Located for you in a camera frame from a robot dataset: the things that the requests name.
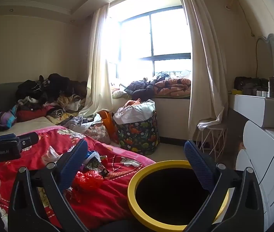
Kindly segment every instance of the yellow rim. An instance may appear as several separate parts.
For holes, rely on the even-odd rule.
[[[157,232],[172,232],[172,231],[183,231],[186,225],[169,225],[162,222],[159,222],[157,220],[154,220],[150,216],[148,216],[146,213],[144,213],[139,205],[137,204],[136,198],[135,198],[135,191],[137,186],[139,185],[139,182],[145,178],[150,173],[153,173],[157,170],[165,169],[165,168],[173,168],[173,167],[180,167],[180,168],[189,168],[191,169],[191,165],[186,160],[167,160],[167,161],[161,161],[157,162],[151,165],[148,165],[138,171],[133,178],[131,179],[128,190],[127,190],[127,199],[128,199],[128,205],[130,207],[131,212],[133,215],[140,221],[144,226],[157,231]],[[218,217],[221,215],[223,210],[225,209],[227,202],[229,198],[229,192],[227,191],[227,194],[225,196],[225,199],[222,203],[221,208],[219,209],[219,212],[217,216],[215,217],[214,221],[218,219]]]

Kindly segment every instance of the window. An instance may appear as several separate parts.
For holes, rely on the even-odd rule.
[[[170,76],[191,74],[192,44],[182,6],[151,11],[113,24],[109,43],[112,58],[108,59],[111,81],[117,78],[128,85],[135,80],[151,79],[161,71]]]

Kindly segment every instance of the red bedspread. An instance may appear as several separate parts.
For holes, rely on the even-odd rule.
[[[7,216],[11,189],[20,167],[26,166],[29,170],[40,169],[44,166],[41,157],[49,146],[52,146],[58,154],[62,154],[83,138],[87,141],[89,150],[96,150],[100,155],[107,155],[106,168],[110,173],[98,190],[83,192],[81,203],[75,199],[68,200],[70,205],[88,229],[130,217],[131,212],[127,205],[128,183],[138,170],[154,162],[136,153],[101,144],[72,130],[62,127],[53,128],[36,131],[39,142],[23,151],[20,159],[0,163],[2,213],[6,213],[5,216]],[[50,221],[59,226],[43,189],[40,189],[40,195]]]

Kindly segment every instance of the window pane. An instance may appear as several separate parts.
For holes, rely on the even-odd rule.
[[[107,60],[112,63],[119,61],[120,49],[120,24],[118,21],[108,18],[106,22],[106,51]]]
[[[124,22],[121,39],[122,61],[151,56],[150,17]]]
[[[186,78],[192,80],[192,60],[191,59],[170,59],[154,61],[155,74],[164,71],[170,76],[179,76],[181,72],[187,70]]]
[[[128,86],[133,81],[142,80],[143,78],[151,79],[153,77],[152,71],[152,61],[123,61],[118,67],[119,79],[125,86]]]
[[[115,83],[115,79],[116,79],[116,64],[108,62],[108,74],[109,74],[109,82]]]
[[[183,9],[151,15],[154,55],[190,53],[192,43]]]

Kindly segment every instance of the baseboard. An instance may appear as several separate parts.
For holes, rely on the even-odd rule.
[[[186,139],[178,139],[178,138],[167,138],[167,137],[161,137],[160,136],[160,142],[165,144],[171,144],[176,146],[182,146],[184,147]],[[208,142],[205,142],[203,145],[204,148],[210,148],[210,144]]]
[[[178,139],[178,138],[167,138],[167,137],[161,137],[160,136],[160,142],[165,143],[165,144],[171,144],[171,145],[184,147],[184,144],[185,144],[186,140],[185,139]]]

